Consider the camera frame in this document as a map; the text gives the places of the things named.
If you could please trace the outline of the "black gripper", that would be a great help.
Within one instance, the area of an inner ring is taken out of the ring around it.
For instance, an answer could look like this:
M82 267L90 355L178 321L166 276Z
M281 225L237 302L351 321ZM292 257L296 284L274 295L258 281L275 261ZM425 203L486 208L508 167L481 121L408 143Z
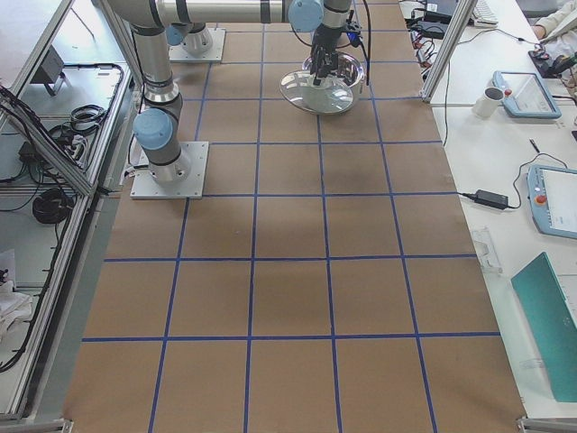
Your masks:
M320 86L333 68L338 66L337 42L343 27L332 28L321 23L315 30L310 51L313 85Z

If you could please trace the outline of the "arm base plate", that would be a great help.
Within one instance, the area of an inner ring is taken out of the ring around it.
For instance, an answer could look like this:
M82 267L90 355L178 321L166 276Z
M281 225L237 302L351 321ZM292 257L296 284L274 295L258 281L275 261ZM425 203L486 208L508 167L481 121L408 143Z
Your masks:
M179 158L166 166L149 164L142 152L144 168L135 172L131 198L202 198L209 142L181 142L180 149Z
M221 62L225 35L223 28L204 28L184 35L171 26L167 30L169 59L171 62L187 63Z

